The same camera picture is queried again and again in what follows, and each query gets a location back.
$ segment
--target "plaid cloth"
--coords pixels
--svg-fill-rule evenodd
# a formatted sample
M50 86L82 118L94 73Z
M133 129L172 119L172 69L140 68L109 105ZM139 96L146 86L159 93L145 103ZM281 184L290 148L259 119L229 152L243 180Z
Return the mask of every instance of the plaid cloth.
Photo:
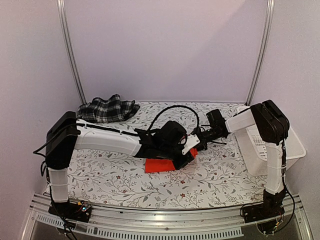
M133 101L120 101L118 94L109 100L95 97L92 102L78 108L77 117L89 123L114 123L133 117L140 106Z

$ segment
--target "floral tablecloth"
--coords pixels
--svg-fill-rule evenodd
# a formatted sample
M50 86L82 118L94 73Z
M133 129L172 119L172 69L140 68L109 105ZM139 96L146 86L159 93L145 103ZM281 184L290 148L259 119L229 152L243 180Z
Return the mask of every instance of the floral tablecloth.
M138 113L126 122L104 124L117 129L147 129L165 102L139 102ZM223 117L233 116L239 104L179 103L193 108L200 124L208 124L206 113L220 109ZM168 120L182 124L188 133L196 126L192 112L170 109L157 120L155 128ZM208 144L194 161L176 171L145 173L145 159L117 152L75 150L68 169L69 197L118 206L187 209L242 205L262 200L266 176L251 176L245 166L236 137L222 140L226 145Z

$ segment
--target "folded red cloth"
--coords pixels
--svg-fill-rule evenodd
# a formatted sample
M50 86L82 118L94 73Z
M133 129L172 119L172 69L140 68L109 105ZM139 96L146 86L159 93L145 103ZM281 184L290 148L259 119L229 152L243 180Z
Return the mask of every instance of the folded red cloth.
M198 151L196 148L192 148L190 153L194 158L196 158ZM151 159L147 158L145 161L145 172L150 173L159 173L159 172L168 172L176 170L172 160L170 159Z

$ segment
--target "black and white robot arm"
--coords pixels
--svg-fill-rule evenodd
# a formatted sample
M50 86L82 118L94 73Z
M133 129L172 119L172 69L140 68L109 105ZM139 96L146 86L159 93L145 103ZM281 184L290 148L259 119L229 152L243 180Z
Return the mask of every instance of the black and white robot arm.
M190 149L201 151L207 148L208 142L226 138L230 133L255 124L265 141L268 176L263 212L258 214L257 219L253 217L253 220L258 220L260 215L273 217L283 212L283 175L286 169L284 140L288 137L288 119L271 100L255 104L227 120L218 109L207 113L207 118L210 129L202 131L198 127L187 135L184 127L175 121L168 121L161 129L128 131L77 120L74 112L67 112L47 134L45 162L55 205L51 213L57 214L57 208L61 208L62 212L66 212L64 217L72 215L66 211L66 208L72 209L68 198L67 169L74 149L118 152L137 158L171 159L178 170L194 159ZM87 217L81 220L87 221L89 209L84 210Z

